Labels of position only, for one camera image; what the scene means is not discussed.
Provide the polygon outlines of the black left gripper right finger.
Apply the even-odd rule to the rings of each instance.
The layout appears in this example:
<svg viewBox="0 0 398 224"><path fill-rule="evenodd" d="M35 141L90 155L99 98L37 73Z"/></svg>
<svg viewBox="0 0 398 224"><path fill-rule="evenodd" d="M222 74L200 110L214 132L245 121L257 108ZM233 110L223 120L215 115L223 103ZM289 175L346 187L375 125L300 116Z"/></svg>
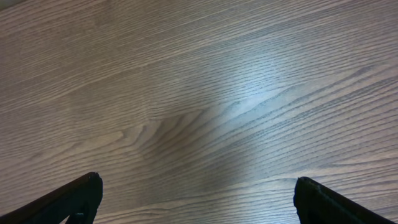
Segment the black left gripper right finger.
<svg viewBox="0 0 398 224"><path fill-rule="evenodd" d="M395 224L309 177L297 179L293 201L301 224Z"/></svg>

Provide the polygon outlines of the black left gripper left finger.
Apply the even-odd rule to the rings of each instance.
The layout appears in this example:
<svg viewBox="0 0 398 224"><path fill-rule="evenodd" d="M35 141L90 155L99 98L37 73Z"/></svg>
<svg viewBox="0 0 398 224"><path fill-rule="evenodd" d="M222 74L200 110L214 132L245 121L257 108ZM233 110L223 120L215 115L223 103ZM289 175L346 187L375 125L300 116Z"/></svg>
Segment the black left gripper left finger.
<svg viewBox="0 0 398 224"><path fill-rule="evenodd" d="M1 223L92 224L102 198L102 178L97 172L89 172L41 198L1 216Z"/></svg>

